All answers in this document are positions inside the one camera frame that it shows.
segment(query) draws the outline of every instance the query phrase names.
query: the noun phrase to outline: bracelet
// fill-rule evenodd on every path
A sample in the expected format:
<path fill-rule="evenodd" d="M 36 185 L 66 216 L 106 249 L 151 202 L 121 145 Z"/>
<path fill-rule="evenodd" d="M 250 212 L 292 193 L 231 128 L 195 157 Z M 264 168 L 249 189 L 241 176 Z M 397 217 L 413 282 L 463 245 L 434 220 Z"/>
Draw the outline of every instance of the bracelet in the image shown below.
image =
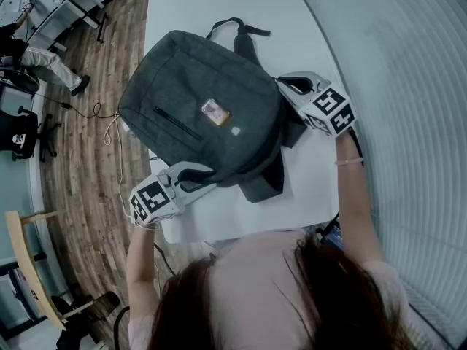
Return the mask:
<path fill-rule="evenodd" d="M 336 162 L 334 162 L 334 164 L 336 166 L 347 166 L 347 165 L 355 165 L 356 163 L 362 163 L 362 162 L 363 162 L 363 158 L 359 157 L 353 160 L 337 160 Z"/>
<path fill-rule="evenodd" d="M 138 227 L 142 228 L 143 230 L 151 230 L 151 231 L 156 231 L 161 227 L 158 222 L 150 223 L 148 225 L 140 225 L 138 222 L 135 222 L 135 224 Z"/>

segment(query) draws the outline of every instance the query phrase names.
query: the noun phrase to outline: white table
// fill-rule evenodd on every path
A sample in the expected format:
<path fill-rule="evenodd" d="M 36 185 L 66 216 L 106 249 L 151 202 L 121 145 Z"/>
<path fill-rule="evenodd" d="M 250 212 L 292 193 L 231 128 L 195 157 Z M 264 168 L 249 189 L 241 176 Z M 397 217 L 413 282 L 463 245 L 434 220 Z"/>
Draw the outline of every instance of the white table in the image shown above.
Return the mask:
<path fill-rule="evenodd" d="M 260 62 L 270 75 L 312 70 L 342 85 L 331 52 L 303 0 L 150 0 L 145 52 L 170 30 L 206 36 L 215 22 L 230 17 L 271 30 L 269 38 L 252 36 Z M 225 25 L 213 39 L 232 50 L 236 29 L 237 25 Z M 283 148 L 282 154 L 282 195 L 250 203 L 238 186 L 217 188 L 191 204 L 183 215 L 163 222 L 166 240 L 216 241 L 331 220 L 339 209 L 334 139 L 307 131 L 293 149 Z M 163 167 L 161 160 L 151 161 L 153 173 Z"/>

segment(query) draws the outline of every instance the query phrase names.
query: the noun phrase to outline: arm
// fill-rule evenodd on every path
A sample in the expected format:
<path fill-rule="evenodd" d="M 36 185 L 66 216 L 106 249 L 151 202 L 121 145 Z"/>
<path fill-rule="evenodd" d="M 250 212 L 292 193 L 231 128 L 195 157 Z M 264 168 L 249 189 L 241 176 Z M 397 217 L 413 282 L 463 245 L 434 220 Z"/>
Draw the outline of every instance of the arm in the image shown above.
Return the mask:
<path fill-rule="evenodd" d="M 16 32 L 16 23 L 11 23 L 7 26 L 0 27 L 0 38 L 10 38 L 15 35 Z"/>
<path fill-rule="evenodd" d="M 159 303 L 154 288 L 154 232 L 135 227 L 126 260 L 130 318 L 152 316 Z"/>
<path fill-rule="evenodd" d="M 348 132 L 336 140 L 337 160 L 360 157 Z M 339 207 L 344 253 L 356 263 L 385 260 L 370 215 L 365 173 L 360 163 L 338 167 Z"/>
<path fill-rule="evenodd" d="M 19 29 L 19 27 L 21 27 L 23 25 L 24 21 L 26 20 L 26 18 L 28 18 L 29 13 L 31 13 L 33 8 L 34 8 L 34 5 L 29 4 L 28 7 L 26 8 L 26 10 L 23 12 L 23 14 L 16 20 L 16 29 L 17 30 Z"/>

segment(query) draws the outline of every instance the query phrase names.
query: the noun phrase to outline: tabletop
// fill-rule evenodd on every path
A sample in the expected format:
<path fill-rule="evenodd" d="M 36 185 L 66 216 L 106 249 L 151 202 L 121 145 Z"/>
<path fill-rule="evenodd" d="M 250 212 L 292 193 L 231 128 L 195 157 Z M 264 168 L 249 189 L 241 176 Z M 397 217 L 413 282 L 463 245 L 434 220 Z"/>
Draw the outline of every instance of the tabletop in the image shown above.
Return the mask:
<path fill-rule="evenodd" d="M 17 211 L 8 211 L 6 213 L 6 218 L 9 237 L 16 256 L 16 262 L 29 284 L 31 292 L 36 299 L 35 302 L 37 307 L 56 327 L 66 330 L 63 322 L 61 321 L 60 314 L 53 305 L 50 296 L 45 291 L 39 274 L 37 273 L 36 263 L 34 262 L 34 258 L 28 248 L 26 233 L 19 213 Z M 31 217 L 28 222 L 33 221 L 35 221 L 35 218 Z"/>
<path fill-rule="evenodd" d="M 308 70 L 343 85 L 326 40 L 304 0 L 150 0 L 145 52 L 171 30 L 206 36 L 214 23 L 230 17 L 271 31 L 270 37 L 252 36 L 258 58 L 271 76 Z M 236 28 L 235 24 L 225 25 L 212 39 L 232 50 Z M 308 130 L 294 148 L 283 147 L 282 154 L 282 195 L 250 203 L 238 186 L 216 188 L 189 205 L 184 214 L 162 223 L 166 240 L 217 241 L 331 220 L 339 210 L 333 164 L 335 140 Z M 151 160 L 153 173 L 165 167 L 161 160 Z"/>

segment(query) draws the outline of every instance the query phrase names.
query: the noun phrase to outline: person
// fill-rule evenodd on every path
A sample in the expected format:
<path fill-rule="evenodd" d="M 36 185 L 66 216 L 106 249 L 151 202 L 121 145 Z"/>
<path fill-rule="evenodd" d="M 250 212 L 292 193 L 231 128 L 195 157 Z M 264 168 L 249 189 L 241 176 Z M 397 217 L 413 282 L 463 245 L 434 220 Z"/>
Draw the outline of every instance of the person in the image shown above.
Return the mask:
<path fill-rule="evenodd" d="M 256 233 L 189 264 L 159 300 L 154 235 L 135 227 L 126 271 L 131 349 L 414 349 L 407 296 L 385 261 L 348 132 L 336 154 L 344 252 L 304 230 Z"/>
<path fill-rule="evenodd" d="M 83 92 L 89 85 L 90 77 L 78 77 L 73 71 L 66 67 L 60 57 L 48 50 L 29 46 L 28 43 L 11 37 L 22 26 L 28 18 L 33 4 L 29 4 L 20 18 L 7 26 L 0 27 L 0 58 L 2 62 L 12 59 L 12 64 L 21 64 L 25 67 L 44 67 L 54 72 L 60 80 L 70 90 L 72 96 Z"/>

